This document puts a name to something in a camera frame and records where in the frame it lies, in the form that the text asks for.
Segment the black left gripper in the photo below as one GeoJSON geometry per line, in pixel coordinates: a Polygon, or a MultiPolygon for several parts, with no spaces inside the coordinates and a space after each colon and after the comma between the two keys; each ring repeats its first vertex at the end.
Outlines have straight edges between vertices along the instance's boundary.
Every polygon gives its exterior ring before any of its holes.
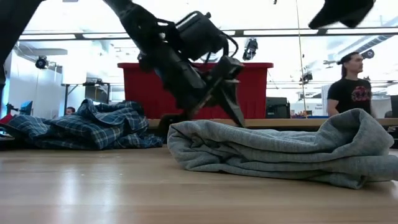
{"type": "Polygon", "coordinates": [[[160,41],[140,49],[139,66],[145,72],[154,71],[163,88],[176,99],[181,113],[165,114],[157,126],[157,136],[166,137],[171,124],[192,120],[204,107],[220,106],[241,128],[245,121],[238,103],[236,85],[244,65],[224,53],[211,68],[202,70],[185,57],[180,49],[160,41]]]}

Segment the grey garment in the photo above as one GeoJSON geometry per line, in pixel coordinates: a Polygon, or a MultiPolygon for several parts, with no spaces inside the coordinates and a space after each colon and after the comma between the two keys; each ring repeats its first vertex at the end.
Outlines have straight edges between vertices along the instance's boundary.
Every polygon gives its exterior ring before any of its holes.
{"type": "Polygon", "coordinates": [[[209,120],[169,127],[167,147],[186,170],[309,180],[360,189],[398,181],[393,137],[362,109],[328,118],[316,131],[246,129],[209,120]]]}

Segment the blue plaid button shirt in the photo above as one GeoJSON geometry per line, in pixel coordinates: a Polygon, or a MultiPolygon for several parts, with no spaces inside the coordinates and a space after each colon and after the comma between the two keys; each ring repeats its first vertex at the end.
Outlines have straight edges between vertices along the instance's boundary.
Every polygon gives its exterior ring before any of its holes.
{"type": "Polygon", "coordinates": [[[160,147],[162,137],[148,132],[143,107],[134,101],[113,105],[85,99],[78,110],[49,122],[46,135],[70,149],[145,149],[160,147]]]}

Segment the blue plaid pajama pants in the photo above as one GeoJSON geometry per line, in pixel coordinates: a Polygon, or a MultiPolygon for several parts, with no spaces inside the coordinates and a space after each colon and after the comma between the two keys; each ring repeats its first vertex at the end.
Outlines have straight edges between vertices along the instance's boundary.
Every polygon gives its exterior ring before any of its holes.
{"type": "Polygon", "coordinates": [[[56,129],[51,127],[55,120],[28,115],[15,115],[2,128],[17,140],[40,149],[62,147],[56,129]]]}

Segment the red plastic laundry bin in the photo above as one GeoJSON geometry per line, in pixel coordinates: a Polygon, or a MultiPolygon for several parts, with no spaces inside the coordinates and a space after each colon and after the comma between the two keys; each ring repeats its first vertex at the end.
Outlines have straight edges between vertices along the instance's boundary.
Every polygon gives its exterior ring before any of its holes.
{"type": "MultiPolygon", "coordinates": [[[[237,79],[238,102],[246,119],[263,119],[266,115],[267,70],[272,63],[245,63],[237,79]]],[[[146,73],[138,63],[119,63],[123,70],[126,101],[139,103],[149,119],[165,114],[179,114],[175,98],[165,89],[155,72],[146,73]]]]}

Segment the black monitor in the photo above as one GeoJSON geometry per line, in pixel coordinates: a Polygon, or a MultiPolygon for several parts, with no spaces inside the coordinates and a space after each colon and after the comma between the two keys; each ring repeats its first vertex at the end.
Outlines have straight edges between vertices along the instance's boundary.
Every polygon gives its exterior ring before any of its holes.
{"type": "Polygon", "coordinates": [[[267,119],[289,119],[290,103],[285,97],[266,98],[266,118],[267,119]]]}

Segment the light wood side table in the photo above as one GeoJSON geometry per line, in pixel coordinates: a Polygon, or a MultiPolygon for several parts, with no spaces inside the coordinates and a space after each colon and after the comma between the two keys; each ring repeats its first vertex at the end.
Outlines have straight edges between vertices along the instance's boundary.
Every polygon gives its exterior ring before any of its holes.
{"type": "MultiPolygon", "coordinates": [[[[342,118],[318,119],[318,118],[297,118],[297,119],[245,119],[246,128],[319,128],[328,120],[335,123],[343,123],[342,118]]],[[[376,119],[381,126],[398,126],[398,118],[379,118],[376,119]]],[[[236,126],[230,119],[209,119],[209,121],[236,126]]],[[[148,119],[149,127],[156,128],[160,119],[148,119]]]]}

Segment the white hanging cloth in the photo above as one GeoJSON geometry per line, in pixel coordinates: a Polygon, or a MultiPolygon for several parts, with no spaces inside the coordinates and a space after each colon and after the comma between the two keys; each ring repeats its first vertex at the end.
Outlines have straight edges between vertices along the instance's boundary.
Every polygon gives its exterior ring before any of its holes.
{"type": "Polygon", "coordinates": [[[391,99],[372,99],[371,106],[376,118],[384,118],[388,111],[391,111],[391,99]]]}

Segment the black partition panel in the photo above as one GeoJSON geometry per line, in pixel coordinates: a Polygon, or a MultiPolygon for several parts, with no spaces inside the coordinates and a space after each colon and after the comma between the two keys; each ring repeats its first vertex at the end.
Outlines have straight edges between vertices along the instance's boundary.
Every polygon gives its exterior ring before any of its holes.
{"type": "Polygon", "coordinates": [[[392,117],[398,118],[398,95],[391,95],[390,100],[391,100],[392,117]]]}

